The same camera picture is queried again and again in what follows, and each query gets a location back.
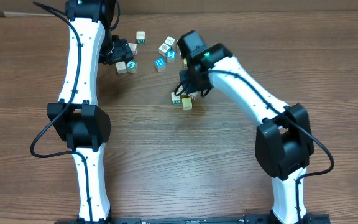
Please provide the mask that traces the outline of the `blue-top wooden block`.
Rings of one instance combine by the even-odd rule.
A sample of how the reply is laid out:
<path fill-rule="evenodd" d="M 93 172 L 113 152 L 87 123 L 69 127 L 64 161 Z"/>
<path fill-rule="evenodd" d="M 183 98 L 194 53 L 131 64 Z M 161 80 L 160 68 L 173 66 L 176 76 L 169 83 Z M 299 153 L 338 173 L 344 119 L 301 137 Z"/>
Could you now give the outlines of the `blue-top wooden block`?
<path fill-rule="evenodd" d="M 158 72 L 162 72 L 166 69 L 166 63 L 163 58 L 156 59 L 154 64 Z"/>

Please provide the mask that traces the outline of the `blue number 5 block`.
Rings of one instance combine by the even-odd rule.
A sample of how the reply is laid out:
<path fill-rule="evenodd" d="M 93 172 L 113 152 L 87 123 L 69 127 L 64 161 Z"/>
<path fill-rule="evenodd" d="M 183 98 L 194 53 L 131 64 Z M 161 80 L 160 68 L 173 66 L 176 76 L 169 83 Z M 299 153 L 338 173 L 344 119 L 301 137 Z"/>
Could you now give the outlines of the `blue number 5 block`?
<path fill-rule="evenodd" d="M 167 59 L 167 62 L 169 63 L 173 63 L 175 60 L 176 60 L 176 55 L 177 53 L 173 50 L 168 50 L 166 52 L 166 59 Z"/>

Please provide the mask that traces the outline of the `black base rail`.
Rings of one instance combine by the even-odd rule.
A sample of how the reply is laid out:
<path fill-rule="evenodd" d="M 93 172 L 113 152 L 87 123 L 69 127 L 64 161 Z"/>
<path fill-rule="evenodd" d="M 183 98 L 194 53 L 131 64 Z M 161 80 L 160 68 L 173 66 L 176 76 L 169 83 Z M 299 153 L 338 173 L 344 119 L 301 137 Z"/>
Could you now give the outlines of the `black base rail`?
<path fill-rule="evenodd" d="M 90 223 L 83 220 L 72 220 L 67 222 L 55 222 L 64 224 Z M 242 217 L 217 217 L 217 218 L 169 218 L 169 219 L 149 219 L 140 218 L 109 218 L 107 221 L 97 221 L 93 223 L 110 224 L 273 224 L 280 223 L 273 214 L 268 215 L 244 215 Z M 302 223 L 305 224 L 330 224 L 329 215 L 314 215 L 307 213 Z"/>

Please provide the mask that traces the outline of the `leaf picture wooden block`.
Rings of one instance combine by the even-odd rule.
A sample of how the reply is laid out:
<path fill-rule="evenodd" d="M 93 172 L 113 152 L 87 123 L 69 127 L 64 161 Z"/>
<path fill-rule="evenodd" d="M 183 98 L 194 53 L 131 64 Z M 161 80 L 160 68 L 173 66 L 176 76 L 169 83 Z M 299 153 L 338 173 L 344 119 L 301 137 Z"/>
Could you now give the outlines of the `leaf picture wooden block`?
<path fill-rule="evenodd" d="M 138 53 L 138 46 L 137 44 L 134 44 L 134 43 L 128 43 L 129 47 L 130 47 L 130 50 L 132 51 L 132 54 L 133 55 L 137 55 Z"/>

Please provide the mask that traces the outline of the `red number 3 block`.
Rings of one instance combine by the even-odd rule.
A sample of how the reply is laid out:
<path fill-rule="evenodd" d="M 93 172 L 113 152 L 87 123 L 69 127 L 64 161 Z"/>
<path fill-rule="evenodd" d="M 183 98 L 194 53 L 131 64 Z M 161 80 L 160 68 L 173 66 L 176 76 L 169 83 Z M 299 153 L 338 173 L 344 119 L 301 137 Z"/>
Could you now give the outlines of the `red number 3 block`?
<path fill-rule="evenodd" d="M 199 95 L 199 92 L 198 92 L 198 91 L 188 94 L 188 96 L 189 96 L 192 100 L 194 100 L 198 95 Z"/>

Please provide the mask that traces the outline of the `yellow-top letter P block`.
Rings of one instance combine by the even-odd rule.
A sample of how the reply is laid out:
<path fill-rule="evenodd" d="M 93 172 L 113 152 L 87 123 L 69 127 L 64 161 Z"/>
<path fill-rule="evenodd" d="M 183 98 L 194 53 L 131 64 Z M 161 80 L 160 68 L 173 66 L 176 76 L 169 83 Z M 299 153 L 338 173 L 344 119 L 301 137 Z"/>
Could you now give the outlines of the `yellow-top letter P block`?
<path fill-rule="evenodd" d="M 186 59 L 183 59 L 183 68 L 187 69 L 188 68 L 188 63 Z"/>

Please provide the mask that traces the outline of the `white-top wooden block rear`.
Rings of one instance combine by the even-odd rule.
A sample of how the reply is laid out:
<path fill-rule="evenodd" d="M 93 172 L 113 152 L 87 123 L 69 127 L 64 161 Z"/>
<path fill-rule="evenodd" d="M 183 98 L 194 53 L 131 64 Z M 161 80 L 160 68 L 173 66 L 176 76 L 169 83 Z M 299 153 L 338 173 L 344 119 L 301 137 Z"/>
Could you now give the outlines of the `white-top wooden block rear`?
<path fill-rule="evenodd" d="M 173 37 L 168 36 L 168 37 L 165 39 L 165 42 L 164 42 L 164 43 L 167 44 L 167 45 L 170 47 L 170 49 L 173 49 L 174 46 L 175 46 L 175 44 L 176 44 L 176 39 L 173 38 Z"/>

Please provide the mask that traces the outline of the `cardboard back panel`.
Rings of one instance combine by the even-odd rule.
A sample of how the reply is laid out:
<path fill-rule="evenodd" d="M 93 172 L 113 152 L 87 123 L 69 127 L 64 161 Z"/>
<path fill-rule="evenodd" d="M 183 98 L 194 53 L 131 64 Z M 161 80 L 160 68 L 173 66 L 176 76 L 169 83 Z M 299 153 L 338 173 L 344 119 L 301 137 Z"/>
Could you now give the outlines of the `cardboard back panel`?
<path fill-rule="evenodd" d="M 120 0 L 122 14 L 358 11 L 358 0 Z M 0 0 L 0 17 L 45 14 L 30 0 Z"/>

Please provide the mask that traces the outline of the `white block red drawing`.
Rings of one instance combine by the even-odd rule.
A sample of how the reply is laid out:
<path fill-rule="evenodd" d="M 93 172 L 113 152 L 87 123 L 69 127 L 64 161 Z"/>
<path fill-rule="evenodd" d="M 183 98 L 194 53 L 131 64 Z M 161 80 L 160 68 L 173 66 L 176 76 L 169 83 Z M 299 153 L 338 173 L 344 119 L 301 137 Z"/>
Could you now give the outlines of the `white block red drawing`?
<path fill-rule="evenodd" d="M 171 101 L 173 105 L 179 105 L 181 103 L 181 96 L 177 96 L 174 92 L 171 92 Z"/>

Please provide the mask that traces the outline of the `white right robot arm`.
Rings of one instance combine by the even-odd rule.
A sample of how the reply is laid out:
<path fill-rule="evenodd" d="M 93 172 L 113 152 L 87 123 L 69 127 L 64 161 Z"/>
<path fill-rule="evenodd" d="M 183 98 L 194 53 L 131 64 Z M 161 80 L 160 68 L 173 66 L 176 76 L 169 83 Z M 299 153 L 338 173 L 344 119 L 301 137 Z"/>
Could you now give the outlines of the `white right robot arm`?
<path fill-rule="evenodd" d="M 177 42 L 187 68 L 180 71 L 185 93 L 205 96 L 212 88 L 226 94 L 256 127 L 255 156 L 272 178 L 273 220 L 306 223 L 301 176 L 314 153 L 308 113 L 289 106 L 258 84 L 223 44 L 209 47 L 194 30 Z"/>

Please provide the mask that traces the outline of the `white-top green-sided block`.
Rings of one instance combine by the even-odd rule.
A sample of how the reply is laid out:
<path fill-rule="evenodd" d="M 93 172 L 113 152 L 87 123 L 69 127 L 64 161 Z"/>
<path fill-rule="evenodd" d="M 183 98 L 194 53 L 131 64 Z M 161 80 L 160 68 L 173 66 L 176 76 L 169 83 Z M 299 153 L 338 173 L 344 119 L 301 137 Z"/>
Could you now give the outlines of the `white-top green-sided block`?
<path fill-rule="evenodd" d="M 188 98 L 182 98 L 182 106 L 184 110 L 191 110 L 193 107 L 192 99 L 190 97 Z"/>

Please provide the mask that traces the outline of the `butterfly picture wooden block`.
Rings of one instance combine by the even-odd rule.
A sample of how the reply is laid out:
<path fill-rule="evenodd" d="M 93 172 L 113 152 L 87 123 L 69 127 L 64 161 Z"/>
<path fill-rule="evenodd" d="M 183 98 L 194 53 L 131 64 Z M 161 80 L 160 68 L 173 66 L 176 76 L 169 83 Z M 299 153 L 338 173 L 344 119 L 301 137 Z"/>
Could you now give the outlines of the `butterfly picture wooden block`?
<path fill-rule="evenodd" d="M 118 74 L 127 73 L 126 63 L 125 61 L 116 63 L 116 70 Z"/>

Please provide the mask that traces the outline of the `green letter R block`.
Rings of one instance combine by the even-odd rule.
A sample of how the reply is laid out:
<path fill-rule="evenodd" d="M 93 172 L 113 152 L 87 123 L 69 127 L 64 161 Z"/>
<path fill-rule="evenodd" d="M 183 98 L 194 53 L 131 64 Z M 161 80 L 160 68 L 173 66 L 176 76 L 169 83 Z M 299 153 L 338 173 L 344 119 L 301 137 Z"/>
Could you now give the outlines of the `green letter R block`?
<path fill-rule="evenodd" d="M 136 32 L 136 41 L 138 44 L 145 44 L 145 32 L 144 31 Z"/>

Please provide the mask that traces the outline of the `green number 4 block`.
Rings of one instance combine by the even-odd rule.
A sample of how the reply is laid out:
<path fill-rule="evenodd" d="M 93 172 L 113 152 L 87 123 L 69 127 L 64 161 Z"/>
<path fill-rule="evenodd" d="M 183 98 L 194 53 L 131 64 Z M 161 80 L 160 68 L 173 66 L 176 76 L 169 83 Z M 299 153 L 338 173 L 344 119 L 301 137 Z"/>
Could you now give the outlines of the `green number 4 block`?
<path fill-rule="evenodd" d="M 136 61 L 131 60 L 127 63 L 126 65 L 127 71 L 130 73 L 136 73 L 137 69 L 138 69 L 138 64 Z"/>

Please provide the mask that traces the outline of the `plain wooden picture block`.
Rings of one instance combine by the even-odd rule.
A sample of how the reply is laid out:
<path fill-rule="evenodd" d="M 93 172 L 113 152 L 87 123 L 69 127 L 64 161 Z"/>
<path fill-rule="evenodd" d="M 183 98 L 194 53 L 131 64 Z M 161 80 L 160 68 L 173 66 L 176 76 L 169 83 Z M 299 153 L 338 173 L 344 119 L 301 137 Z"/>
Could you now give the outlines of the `plain wooden picture block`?
<path fill-rule="evenodd" d="M 161 54 L 163 57 L 167 55 L 167 52 L 171 50 L 171 47 L 165 43 L 162 43 L 161 46 L 158 48 L 159 54 Z"/>

